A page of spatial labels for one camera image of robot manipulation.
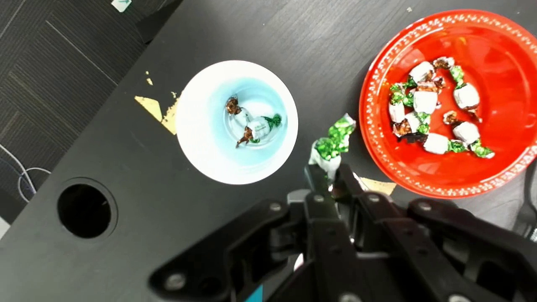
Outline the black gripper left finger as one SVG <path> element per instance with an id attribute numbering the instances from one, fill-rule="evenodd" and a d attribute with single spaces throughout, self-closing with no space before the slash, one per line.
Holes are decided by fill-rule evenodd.
<path id="1" fill-rule="evenodd" d="M 302 199 L 263 199 L 166 259 L 147 278 L 151 291 L 164 302 L 243 302 L 300 254 L 266 302 L 364 302 L 352 221 L 337 212 L 360 185 L 347 165 L 332 180 L 317 165 L 305 177 Z"/>

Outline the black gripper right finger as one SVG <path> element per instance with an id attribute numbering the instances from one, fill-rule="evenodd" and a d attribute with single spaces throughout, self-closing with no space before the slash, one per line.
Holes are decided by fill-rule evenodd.
<path id="1" fill-rule="evenodd" d="M 334 187 L 355 207 L 357 246 L 402 259 L 417 300 L 537 302 L 535 241 L 449 201 L 416 197 L 401 209 L 386 194 L 364 190 L 347 164 Z"/>

